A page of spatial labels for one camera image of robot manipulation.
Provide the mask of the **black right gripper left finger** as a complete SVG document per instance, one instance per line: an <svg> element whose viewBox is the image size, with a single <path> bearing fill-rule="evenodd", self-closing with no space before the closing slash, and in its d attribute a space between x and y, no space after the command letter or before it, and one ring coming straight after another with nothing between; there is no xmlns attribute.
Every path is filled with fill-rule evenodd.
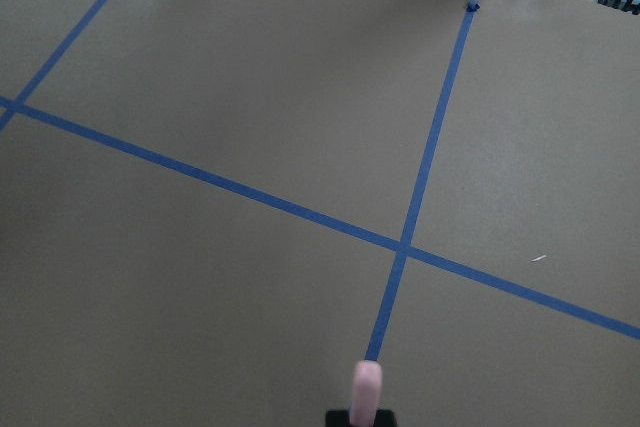
<svg viewBox="0 0 640 427"><path fill-rule="evenodd" d="M348 410L328 410L325 413L325 427L350 427Z"/></svg>

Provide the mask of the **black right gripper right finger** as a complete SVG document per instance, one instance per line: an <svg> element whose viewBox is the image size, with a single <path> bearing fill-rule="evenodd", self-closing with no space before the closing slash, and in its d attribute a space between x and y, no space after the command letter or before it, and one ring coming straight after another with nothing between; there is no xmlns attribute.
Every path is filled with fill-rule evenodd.
<svg viewBox="0 0 640 427"><path fill-rule="evenodd" d="M393 410L378 409L372 424L373 427L397 427L397 418Z"/></svg>

